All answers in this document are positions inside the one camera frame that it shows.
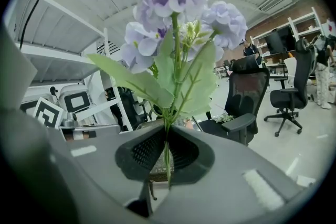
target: black office chair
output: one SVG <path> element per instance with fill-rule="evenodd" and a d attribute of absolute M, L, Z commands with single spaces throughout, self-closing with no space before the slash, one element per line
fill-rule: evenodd
<path fill-rule="evenodd" d="M 207 112 L 208 120 L 199 125 L 206 133 L 248 145 L 258 133 L 256 118 L 269 82 L 269 71 L 259 68 L 255 56 L 251 55 L 234 62 L 229 80 L 225 111 L 235 119 L 220 124 L 211 120 Z"/>
<path fill-rule="evenodd" d="M 147 113 L 146 113 L 146 110 L 145 110 L 145 106 L 144 106 L 144 102 L 142 103 L 138 103 L 134 100 L 133 98 L 133 95 L 132 95 L 132 92 L 130 89 L 127 89 L 127 88 L 122 88 L 122 87 L 118 87 L 118 91 L 119 91 L 119 95 L 120 95 L 120 99 L 121 99 L 121 102 L 124 106 L 124 109 L 125 109 L 125 112 L 126 112 L 126 115 L 130 121 L 130 124 L 133 128 L 133 130 L 136 130 L 138 128 L 138 126 L 141 124 L 141 123 L 144 123 L 144 122 L 147 122 Z M 143 109 L 143 114 L 140 114 L 138 115 L 134 106 L 135 105 L 140 105 L 142 106 L 142 109 Z M 126 126 L 123 126 L 123 122 L 122 122 L 122 114 L 120 112 L 120 109 L 118 107 L 118 105 L 113 105 L 111 106 L 111 111 L 112 113 L 117 117 L 118 119 L 118 124 L 120 125 L 121 127 L 121 131 L 129 131 L 127 129 Z"/>
<path fill-rule="evenodd" d="M 281 118 L 283 119 L 279 131 L 275 132 L 275 137 L 279 136 L 279 133 L 286 120 L 291 121 L 300 129 L 297 131 L 298 134 L 302 132 L 302 125 L 295 120 L 295 116 L 299 115 L 299 112 L 294 112 L 295 109 L 303 109 L 308 103 L 307 97 L 307 81 L 309 74 L 312 71 L 312 54 L 313 48 L 309 50 L 298 49 L 301 46 L 303 39 L 297 41 L 296 43 L 296 71 L 294 77 L 294 88 L 281 89 L 276 91 L 271 91 L 270 100 L 273 107 L 277 108 L 277 113 L 281 114 L 270 115 L 264 118 L 265 121 L 268 119 Z"/>

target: mesh chair back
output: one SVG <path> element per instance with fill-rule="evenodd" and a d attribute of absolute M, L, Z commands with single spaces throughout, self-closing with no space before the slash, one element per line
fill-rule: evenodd
<path fill-rule="evenodd" d="M 237 60 L 233 66 L 234 72 L 230 75 L 230 88 L 225 110 L 234 117 L 239 117 L 246 113 L 252 113 L 257 116 L 268 87 L 268 69 L 248 69 L 251 66 L 249 60 L 248 57 Z M 251 124 L 247 130 L 251 134 L 258 133 L 257 122 L 255 121 Z"/>
<path fill-rule="evenodd" d="M 296 51 L 297 64 L 294 77 L 294 87 L 299 90 L 299 92 L 297 92 L 296 95 L 304 103 L 304 107 L 308 103 L 307 81 L 310 72 L 312 71 L 313 53 L 314 53 L 313 50 Z"/>

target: gray floor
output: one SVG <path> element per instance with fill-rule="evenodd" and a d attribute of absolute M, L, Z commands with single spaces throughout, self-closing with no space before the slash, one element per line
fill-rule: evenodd
<path fill-rule="evenodd" d="M 212 94 L 212 116 L 222 114 L 228 95 L 229 83 L 226 78 L 218 81 L 219 87 Z M 280 89 L 279 82 L 270 80 L 270 89 Z M 302 133 L 297 134 L 297 127 L 286 121 L 279 137 L 274 133 L 279 129 L 282 119 L 264 117 L 276 114 L 270 103 L 270 91 L 266 92 L 259 109 L 257 124 L 258 134 L 249 144 L 249 148 L 279 167 L 288 176 L 297 180 L 298 176 L 322 179 L 333 160 L 336 149 L 336 106 L 331 110 L 322 109 L 314 102 L 309 102 L 299 110 L 298 122 L 303 126 Z M 197 120 L 206 120 L 201 114 Z"/>

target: vase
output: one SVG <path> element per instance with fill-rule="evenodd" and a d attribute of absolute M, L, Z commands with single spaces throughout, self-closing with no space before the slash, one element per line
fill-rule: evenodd
<path fill-rule="evenodd" d="M 183 121 L 184 122 L 184 126 L 188 129 L 193 129 L 194 126 L 193 126 L 193 123 L 191 122 L 191 120 L 188 120 L 188 121 Z"/>

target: computer monitor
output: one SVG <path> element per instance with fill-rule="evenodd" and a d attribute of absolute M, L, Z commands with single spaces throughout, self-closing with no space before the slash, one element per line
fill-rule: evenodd
<path fill-rule="evenodd" d="M 282 44 L 287 49 L 287 51 L 295 50 L 295 39 L 293 33 L 289 26 L 278 30 L 279 36 L 281 38 Z"/>
<path fill-rule="evenodd" d="M 279 52 L 285 52 L 286 49 L 283 46 L 281 37 L 277 31 L 272 32 L 270 35 L 265 37 L 267 47 L 270 54 L 277 54 Z"/>

